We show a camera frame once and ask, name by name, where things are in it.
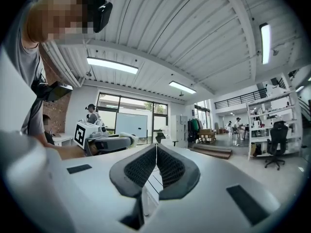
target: black rectangular slot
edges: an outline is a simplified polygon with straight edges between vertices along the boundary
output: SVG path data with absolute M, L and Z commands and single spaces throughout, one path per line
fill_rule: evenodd
M 228 187 L 227 191 L 252 225 L 258 224 L 269 216 L 240 185 Z
M 73 173 L 82 172 L 84 170 L 88 170 L 90 168 L 92 168 L 90 165 L 85 164 L 85 165 L 81 165 L 81 166 L 69 167 L 69 168 L 67 168 L 67 171 L 69 174 L 73 174 Z

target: chair base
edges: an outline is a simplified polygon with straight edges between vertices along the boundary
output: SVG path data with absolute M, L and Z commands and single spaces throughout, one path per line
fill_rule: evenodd
M 274 157 L 271 161 L 269 161 L 269 162 L 264 166 L 264 168 L 267 168 L 267 166 L 270 165 L 271 163 L 276 163 L 276 165 L 277 165 L 277 170 L 280 170 L 279 162 L 282 162 L 283 165 L 285 164 L 285 161 L 280 160 L 280 159 L 277 159 L 276 157 Z

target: balcony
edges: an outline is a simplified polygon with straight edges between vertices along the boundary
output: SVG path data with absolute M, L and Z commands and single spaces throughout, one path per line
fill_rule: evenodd
M 267 97 L 267 89 L 261 89 L 255 92 L 250 92 L 241 96 L 237 96 L 231 99 L 227 99 L 227 100 L 223 100 L 223 101 L 219 101 L 214 103 L 215 104 L 215 108 L 216 109 L 222 109 L 222 108 L 226 108 L 226 107 L 230 107 L 230 106 L 235 106 L 235 105 L 239 105 L 239 104 L 243 104 L 246 102 L 251 102 L 251 101 L 255 101 L 258 99 L 262 99 Z

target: white cabinet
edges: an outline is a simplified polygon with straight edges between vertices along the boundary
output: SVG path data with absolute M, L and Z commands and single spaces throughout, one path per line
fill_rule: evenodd
M 188 119 L 186 116 L 171 116 L 171 139 L 176 142 L 176 147 L 188 147 Z

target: table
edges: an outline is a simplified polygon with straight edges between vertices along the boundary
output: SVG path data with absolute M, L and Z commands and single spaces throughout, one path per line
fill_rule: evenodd
M 71 146 L 73 142 L 73 136 L 65 133 L 59 134 L 61 137 L 53 137 L 55 146 Z

